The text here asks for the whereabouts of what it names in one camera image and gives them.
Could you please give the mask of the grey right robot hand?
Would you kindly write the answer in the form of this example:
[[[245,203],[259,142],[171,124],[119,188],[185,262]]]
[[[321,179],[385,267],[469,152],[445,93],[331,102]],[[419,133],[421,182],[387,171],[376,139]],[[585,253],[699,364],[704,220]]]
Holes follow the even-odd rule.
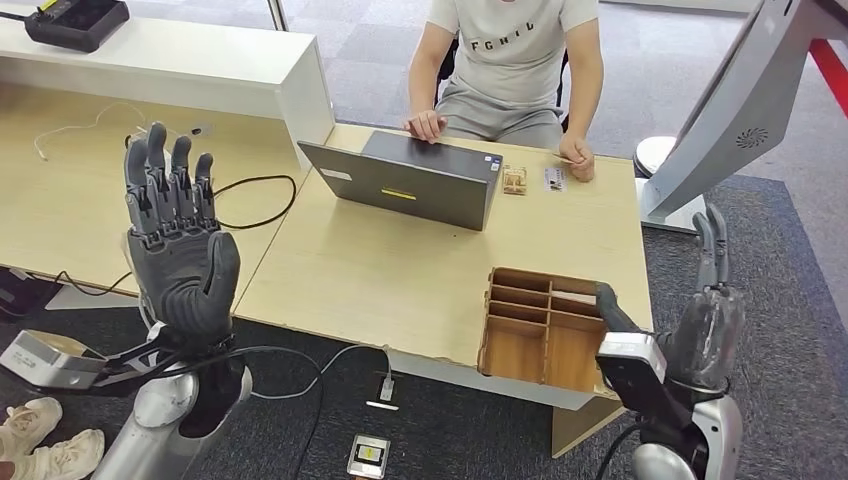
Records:
[[[612,287],[595,284],[595,304],[607,327],[596,363],[606,386],[618,395],[667,380],[713,392],[733,367],[745,314],[741,293],[729,283],[727,223],[712,203],[692,220],[699,235],[696,291],[673,331],[639,328],[618,305]]]

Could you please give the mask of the person's left hand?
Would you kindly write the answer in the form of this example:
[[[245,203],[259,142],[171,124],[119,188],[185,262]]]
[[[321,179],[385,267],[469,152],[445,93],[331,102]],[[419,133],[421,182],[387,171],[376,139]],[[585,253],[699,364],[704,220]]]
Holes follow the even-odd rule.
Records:
[[[578,181],[587,183],[593,180],[594,154],[582,136],[566,132],[559,145],[559,155]]]

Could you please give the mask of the person's right hand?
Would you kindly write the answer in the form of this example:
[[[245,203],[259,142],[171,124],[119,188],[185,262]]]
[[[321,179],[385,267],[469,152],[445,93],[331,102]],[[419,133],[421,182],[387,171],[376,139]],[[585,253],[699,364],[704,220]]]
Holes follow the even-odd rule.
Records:
[[[403,124],[404,130],[412,137],[430,144],[441,137],[446,126],[447,118],[433,109],[413,114]]]

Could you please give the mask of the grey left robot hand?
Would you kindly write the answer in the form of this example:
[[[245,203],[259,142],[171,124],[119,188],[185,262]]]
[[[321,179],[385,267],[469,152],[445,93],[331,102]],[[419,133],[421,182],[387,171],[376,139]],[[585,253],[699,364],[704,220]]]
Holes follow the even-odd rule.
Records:
[[[212,155],[191,169],[190,138],[178,137],[170,151],[166,139],[165,125],[155,122],[127,147],[128,259],[153,317],[192,342],[213,344],[232,330],[240,255],[216,216]]]

